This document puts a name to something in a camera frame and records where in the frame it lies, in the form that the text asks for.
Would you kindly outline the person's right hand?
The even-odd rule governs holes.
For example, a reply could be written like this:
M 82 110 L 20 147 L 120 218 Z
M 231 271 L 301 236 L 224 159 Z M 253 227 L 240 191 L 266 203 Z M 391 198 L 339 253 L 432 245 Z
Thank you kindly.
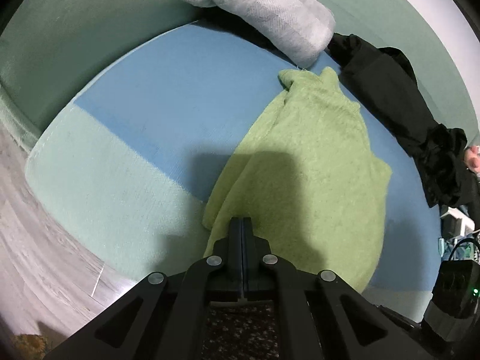
M 475 173 L 480 173 L 480 146 L 472 145 L 468 146 L 464 152 L 464 163 L 467 168 Z

